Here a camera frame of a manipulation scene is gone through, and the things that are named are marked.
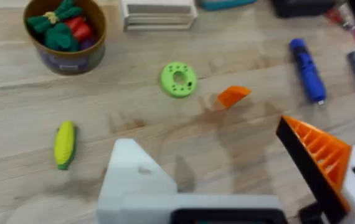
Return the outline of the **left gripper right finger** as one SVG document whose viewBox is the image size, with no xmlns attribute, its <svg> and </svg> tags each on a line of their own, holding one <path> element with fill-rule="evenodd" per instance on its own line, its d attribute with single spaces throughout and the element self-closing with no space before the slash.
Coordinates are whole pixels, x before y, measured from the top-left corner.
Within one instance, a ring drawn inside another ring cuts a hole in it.
<svg viewBox="0 0 355 224">
<path fill-rule="evenodd" d="M 355 224 L 355 145 L 289 116 L 276 135 L 315 198 L 299 210 L 300 222 Z"/>
</svg>

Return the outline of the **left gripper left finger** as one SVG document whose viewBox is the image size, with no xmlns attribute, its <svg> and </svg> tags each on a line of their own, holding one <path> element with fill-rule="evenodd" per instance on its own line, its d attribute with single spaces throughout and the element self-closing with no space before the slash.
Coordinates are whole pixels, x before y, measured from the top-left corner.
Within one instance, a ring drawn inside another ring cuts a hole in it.
<svg viewBox="0 0 355 224">
<path fill-rule="evenodd" d="M 97 203 L 98 223 L 168 223 L 175 181 L 133 139 L 117 139 Z"/>
</svg>

